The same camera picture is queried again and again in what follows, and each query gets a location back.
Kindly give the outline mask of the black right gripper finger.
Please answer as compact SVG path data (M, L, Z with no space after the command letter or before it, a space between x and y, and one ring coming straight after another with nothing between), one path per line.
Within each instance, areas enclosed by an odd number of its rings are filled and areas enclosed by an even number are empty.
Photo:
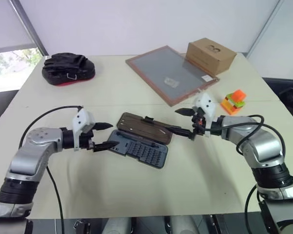
M179 108L175 110L176 113L183 115L183 116L193 116L194 110L192 108Z
M195 138L195 135L193 132L191 132L190 130L187 130L187 129L182 129L180 127L169 127L169 131L175 135L187 137L191 140L193 140Z

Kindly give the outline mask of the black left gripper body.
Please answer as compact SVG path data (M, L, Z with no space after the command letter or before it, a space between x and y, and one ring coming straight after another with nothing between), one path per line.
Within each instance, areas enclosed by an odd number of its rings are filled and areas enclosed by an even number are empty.
M93 131L81 133L79 136L79 147L81 149L92 150L94 148L94 143L92 141L93 136Z

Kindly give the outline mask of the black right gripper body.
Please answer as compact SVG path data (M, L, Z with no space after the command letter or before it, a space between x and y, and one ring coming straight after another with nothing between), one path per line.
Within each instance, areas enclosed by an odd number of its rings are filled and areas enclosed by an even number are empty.
M192 117L192 127L193 131L190 132L189 139L194 140L196 135L203 136L205 134L205 113L189 113L189 116Z

